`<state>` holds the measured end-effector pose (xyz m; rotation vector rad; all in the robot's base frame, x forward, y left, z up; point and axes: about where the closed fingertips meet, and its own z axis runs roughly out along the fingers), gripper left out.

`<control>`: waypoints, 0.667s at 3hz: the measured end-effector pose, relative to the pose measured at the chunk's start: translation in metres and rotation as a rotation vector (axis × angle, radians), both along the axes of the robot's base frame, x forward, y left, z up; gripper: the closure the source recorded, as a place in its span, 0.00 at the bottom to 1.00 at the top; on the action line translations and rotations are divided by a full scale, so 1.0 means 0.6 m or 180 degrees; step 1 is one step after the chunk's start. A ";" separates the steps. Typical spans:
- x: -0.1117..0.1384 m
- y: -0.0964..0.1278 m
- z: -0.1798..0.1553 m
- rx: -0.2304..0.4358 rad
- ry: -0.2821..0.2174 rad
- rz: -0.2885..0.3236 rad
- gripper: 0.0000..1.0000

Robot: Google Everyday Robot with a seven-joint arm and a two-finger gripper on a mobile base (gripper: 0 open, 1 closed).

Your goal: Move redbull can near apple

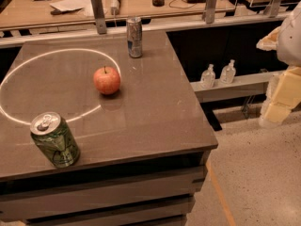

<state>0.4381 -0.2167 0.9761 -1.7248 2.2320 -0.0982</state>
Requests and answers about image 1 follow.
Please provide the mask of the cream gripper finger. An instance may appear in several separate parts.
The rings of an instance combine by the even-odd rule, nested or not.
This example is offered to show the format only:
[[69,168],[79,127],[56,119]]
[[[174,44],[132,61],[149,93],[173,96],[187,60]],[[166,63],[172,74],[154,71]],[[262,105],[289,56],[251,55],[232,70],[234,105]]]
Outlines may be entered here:
[[276,50],[279,31],[280,27],[277,27],[274,30],[272,30],[267,36],[258,41],[256,47],[263,51]]
[[301,68],[289,67],[281,74],[274,73],[261,107],[260,126],[274,128],[281,125],[300,103]]

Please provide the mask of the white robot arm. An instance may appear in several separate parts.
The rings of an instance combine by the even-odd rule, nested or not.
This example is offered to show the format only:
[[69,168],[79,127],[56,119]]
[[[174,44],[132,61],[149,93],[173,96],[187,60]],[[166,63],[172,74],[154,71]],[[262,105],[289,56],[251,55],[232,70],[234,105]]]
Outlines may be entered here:
[[261,107],[260,125],[273,128],[281,125],[301,103],[301,2],[256,47],[275,50],[277,59],[288,65],[283,73],[272,75]]

